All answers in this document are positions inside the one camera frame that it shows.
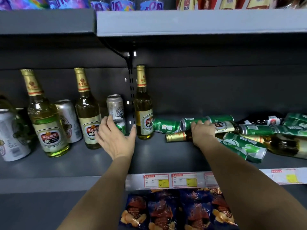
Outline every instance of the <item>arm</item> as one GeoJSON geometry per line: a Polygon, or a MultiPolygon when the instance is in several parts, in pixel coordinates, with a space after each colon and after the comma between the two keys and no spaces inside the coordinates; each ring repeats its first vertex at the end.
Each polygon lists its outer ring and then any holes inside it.
{"type": "Polygon", "coordinates": [[[282,186],[215,138],[206,121],[192,123],[193,143],[200,148],[242,230],[306,229],[307,210],[282,186]]]}
{"type": "Polygon", "coordinates": [[[136,129],[134,125],[129,137],[125,137],[114,124],[112,116],[109,116],[102,119],[95,136],[113,162],[57,230],[117,229],[125,180],[134,152],[136,129]]]}

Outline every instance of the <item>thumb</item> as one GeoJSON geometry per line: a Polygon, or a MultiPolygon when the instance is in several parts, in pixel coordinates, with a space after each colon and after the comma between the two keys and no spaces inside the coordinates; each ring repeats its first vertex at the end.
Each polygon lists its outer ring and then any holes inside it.
{"type": "Polygon", "coordinates": [[[135,137],[136,137],[136,126],[135,126],[135,124],[133,124],[128,139],[135,141],[135,137]]]}

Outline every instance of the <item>person's left arm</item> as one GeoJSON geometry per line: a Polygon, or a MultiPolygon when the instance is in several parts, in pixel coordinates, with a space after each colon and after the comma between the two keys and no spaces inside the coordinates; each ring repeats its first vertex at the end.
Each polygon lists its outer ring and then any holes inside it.
{"type": "Polygon", "coordinates": [[[136,128],[134,125],[130,135],[125,137],[109,116],[102,119],[95,136],[113,162],[57,230],[117,229],[125,180],[134,152],[136,128]]]}

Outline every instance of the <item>person's left hand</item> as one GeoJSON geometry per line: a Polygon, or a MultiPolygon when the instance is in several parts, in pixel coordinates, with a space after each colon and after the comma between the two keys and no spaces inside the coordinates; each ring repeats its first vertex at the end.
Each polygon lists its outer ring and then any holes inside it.
{"type": "Polygon", "coordinates": [[[130,135],[125,136],[113,122],[112,116],[105,116],[101,120],[98,132],[95,132],[95,137],[113,160],[122,156],[132,158],[136,137],[135,124],[130,135]]]}

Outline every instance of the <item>yellow price sticker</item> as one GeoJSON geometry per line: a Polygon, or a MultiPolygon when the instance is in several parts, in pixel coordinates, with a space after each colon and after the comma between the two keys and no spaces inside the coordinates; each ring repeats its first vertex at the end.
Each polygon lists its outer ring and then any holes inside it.
{"type": "Polygon", "coordinates": [[[289,183],[298,183],[298,180],[295,174],[287,174],[286,179],[289,183]]]}
{"type": "Polygon", "coordinates": [[[197,187],[197,179],[196,178],[187,178],[187,186],[188,187],[197,187]]]}
{"type": "Polygon", "coordinates": [[[159,188],[169,188],[169,180],[168,179],[159,180],[159,188]]]}

